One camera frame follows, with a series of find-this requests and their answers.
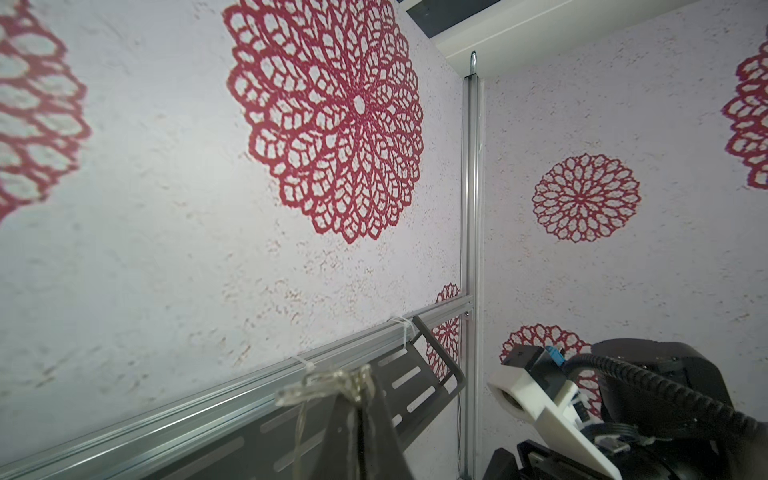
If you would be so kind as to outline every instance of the white textured wall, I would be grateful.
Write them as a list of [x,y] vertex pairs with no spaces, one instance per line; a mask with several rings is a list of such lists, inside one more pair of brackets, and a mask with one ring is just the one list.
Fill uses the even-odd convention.
[[[596,343],[692,345],[737,409],[768,418],[768,191],[724,151],[737,66],[766,40],[768,2],[702,0],[503,78],[488,79],[485,380],[523,325]],[[604,154],[642,196],[593,243],[537,223],[535,185],[567,157]],[[536,438],[485,391],[485,464]]]
[[88,88],[92,134],[80,170],[0,225],[0,463],[434,303],[458,282],[457,74],[396,8],[419,76],[421,178],[396,227],[349,245],[283,206],[249,158],[226,86],[222,12],[234,3],[33,0]]

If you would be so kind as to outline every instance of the blue connector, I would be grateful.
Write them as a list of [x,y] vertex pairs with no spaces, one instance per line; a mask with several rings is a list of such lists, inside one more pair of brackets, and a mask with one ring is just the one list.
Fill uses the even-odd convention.
[[549,353],[549,356],[552,357],[554,362],[558,364],[558,366],[561,366],[565,362],[565,358],[562,356],[558,349],[551,345],[547,345],[544,348],[547,350],[547,353]]

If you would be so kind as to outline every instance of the wire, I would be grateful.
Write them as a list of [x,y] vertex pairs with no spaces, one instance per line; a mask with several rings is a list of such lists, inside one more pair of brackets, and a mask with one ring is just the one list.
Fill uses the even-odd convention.
[[582,353],[566,360],[561,368],[571,380],[576,379],[581,370],[597,370],[612,376],[629,386],[637,387],[658,399],[687,410],[694,418],[711,424],[723,433],[738,435],[751,441],[766,437],[766,426],[754,418],[737,412],[701,392],[631,363]]
[[307,401],[301,402],[299,418],[296,419],[295,446],[293,448],[293,480],[301,480],[301,437],[306,424]]
[[462,396],[456,396],[456,468],[459,478],[462,476]]

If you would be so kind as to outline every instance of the wallpaper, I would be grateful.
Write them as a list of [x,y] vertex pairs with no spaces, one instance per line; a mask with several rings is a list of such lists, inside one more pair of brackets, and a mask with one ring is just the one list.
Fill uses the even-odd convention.
[[[449,283],[442,288],[442,291],[437,295],[437,301],[435,303],[444,302],[454,296],[459,295],[459,288],[454,283]],[[459,317],[454,317],[447,322],[444,322],[434,329],[432,329],[432,335],[442,344],[445,351],[458,362],[459,346],[461,345],[461,339],[459,334],[461,332]],[[448,375],[448,365],[440,359],[437,351],[430,345],[426,345],[424,356],[432,371],[437,375],[437,378],[442,380]]]
[[0,463],[458,282],[462,79],[395,5],[0,5]]
[[[700,0],[486,79],[484,381],[519,343],[684,342],[768,417],[767,19]],[[484,465],[540,440],[483,416]]]

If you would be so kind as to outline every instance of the red floral pattern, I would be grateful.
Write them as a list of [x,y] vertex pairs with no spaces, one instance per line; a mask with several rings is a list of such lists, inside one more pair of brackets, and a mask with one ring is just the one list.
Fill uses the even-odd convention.
[[768,189],[768,41],[758,55],[741,62],[736,75],[737,96],[722,110],[733,121],[725,151],[750,168],[747,185]]
[[635,215],[640,184],[618,159],[584,154],[556,164],[536,185],[533,213],[558,238],[594,242]]
[[[442,291],[437,294],[437,300],[435,303],[444,302],[449,298],[453,298],[458,295],[458,287],[453,283],[442,288]],[[458,362],[458,340],[459,340],[459,317],[454,317],[447,322],[437,325],[432,329],[432,334],[442,344],[445,351]],[[427,344],[427,363],[432,368],[438,379],[442,380],[448,375],[448,366],[438,356],[435,349]]]
[[28,0],[0,9],[0,222],[45,201],[78,169],[85,86],[64,63],[67,48],[43,28]]
[[[589,353],[592,347],[590,343],[586,343],[575,333],[563,330],[557,325],[543,326],[537,323],[533,326],[523,326],[520,330],[510,333],[509,339],[502,345],[502,352],[498,359],[504,362],[516,345],[551,345],[560,350],[566,359],[578,353]],[[602,399],[598,388],[598,376],[592,370],[585,370],[580,374],[576,383],[589,399],[589,412],[600,418]]]
[[379,238],[412,202],[422,108],[408,41],[387,0],[241,0],[227,86],[250,154],[317,233]]

